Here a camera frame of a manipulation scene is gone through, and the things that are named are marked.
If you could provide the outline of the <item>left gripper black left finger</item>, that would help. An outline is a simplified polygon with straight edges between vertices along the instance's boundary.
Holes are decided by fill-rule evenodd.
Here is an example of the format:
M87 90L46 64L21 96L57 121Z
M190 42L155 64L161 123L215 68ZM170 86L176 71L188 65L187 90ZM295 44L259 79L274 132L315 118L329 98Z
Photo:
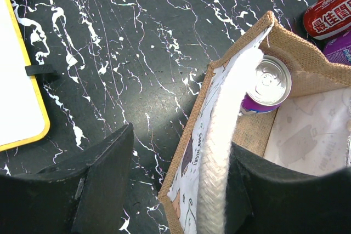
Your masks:
M1 176L1 233L118 233L134 144L127 124L34 174Z

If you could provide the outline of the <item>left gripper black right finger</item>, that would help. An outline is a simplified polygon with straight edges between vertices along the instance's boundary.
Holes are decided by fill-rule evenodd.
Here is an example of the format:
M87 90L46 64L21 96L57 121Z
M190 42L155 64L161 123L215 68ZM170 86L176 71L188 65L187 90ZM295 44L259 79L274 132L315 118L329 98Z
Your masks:
M225 233L350 233L350 168L321 177L231 145Z

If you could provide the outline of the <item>burlap canvas bag rope handles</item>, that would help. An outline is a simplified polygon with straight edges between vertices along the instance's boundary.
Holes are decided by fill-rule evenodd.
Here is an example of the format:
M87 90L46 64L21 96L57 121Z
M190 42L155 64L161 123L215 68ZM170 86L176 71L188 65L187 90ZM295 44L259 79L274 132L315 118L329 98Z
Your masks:
M265 55L287 66L290 94L274 111L244 115ZM225 233L232 144L307 175L350 168L350 67L329 62L270 11L211 62L158 194L171 233Z

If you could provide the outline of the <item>purple soda can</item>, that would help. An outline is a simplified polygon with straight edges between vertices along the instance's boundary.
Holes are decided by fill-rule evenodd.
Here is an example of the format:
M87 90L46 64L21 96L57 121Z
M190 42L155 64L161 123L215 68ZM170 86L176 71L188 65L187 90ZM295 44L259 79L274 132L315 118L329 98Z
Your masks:
M329 62L350 66L350 30L330 40L323 54Z
M287 66L278 58L265 55L256 68L255 86L242 101L241 112L252 115L274 111L287 99L291 87Z

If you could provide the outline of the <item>red cola can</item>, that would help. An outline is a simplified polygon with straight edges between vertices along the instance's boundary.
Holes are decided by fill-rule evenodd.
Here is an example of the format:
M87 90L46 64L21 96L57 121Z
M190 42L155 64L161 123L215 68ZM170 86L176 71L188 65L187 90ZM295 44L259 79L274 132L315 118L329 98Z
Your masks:
M317 40L350 28L350 0L318 0L303 15L306 32Z

